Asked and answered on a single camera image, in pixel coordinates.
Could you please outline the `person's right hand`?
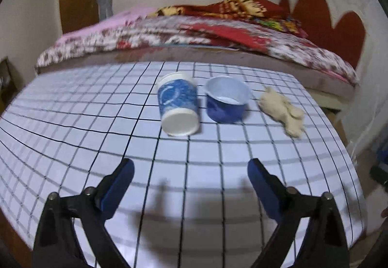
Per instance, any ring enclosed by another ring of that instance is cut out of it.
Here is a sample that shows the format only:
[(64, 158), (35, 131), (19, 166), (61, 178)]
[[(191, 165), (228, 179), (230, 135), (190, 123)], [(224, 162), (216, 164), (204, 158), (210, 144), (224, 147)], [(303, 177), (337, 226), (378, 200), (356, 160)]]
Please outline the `person's right hand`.
[(382, 217), (382, 218), (388, 217), (388, 208), (385, 208), (385, 209), (381, 212), (381, 217)]

